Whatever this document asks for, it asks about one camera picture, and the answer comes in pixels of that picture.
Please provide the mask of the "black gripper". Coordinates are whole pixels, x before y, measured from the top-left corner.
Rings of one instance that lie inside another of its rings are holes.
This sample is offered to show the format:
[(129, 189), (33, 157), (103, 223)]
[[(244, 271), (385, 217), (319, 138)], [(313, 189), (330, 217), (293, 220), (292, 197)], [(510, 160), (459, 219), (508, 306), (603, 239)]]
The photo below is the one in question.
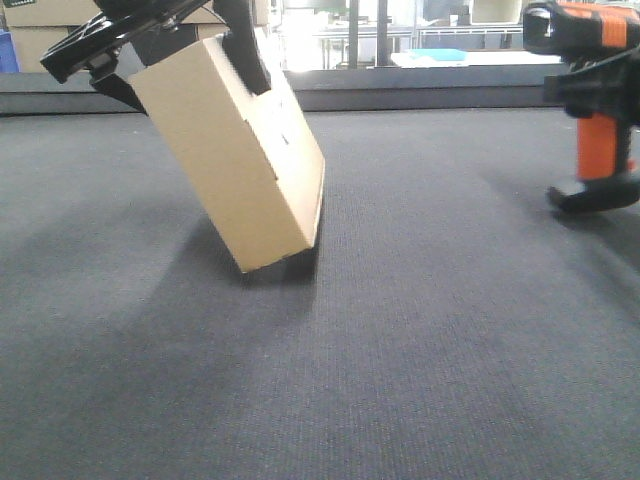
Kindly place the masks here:
[[(91, 69), (90, 62), (101, 55), (114, 55), (119, 47), (154, 27), (178, 25), (206, 4), (175, 0), (97, 1), (99, 13), (49, 47), (40, 63), (63, 84), (79, 70)], [(250, 2), (214, 1), (213, 10), (228, 27), (222, 47), (244, 86), (255, 95), (266, 93), (271, 89), (271, 78), (258, 50)], [(90, 85), (98, 93), (147, 114), (131, 85), (117, 74), (93, 77)]]

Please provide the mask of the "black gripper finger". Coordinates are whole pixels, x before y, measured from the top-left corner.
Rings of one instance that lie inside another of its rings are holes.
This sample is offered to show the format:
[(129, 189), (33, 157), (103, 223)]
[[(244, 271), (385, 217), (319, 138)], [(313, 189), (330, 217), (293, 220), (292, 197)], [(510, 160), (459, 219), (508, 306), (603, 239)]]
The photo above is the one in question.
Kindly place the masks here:
[(639, 124), (639, 50), (630, 49), (568, 73), (544, 79), (543, 98), (569, 116), (604, 114)]

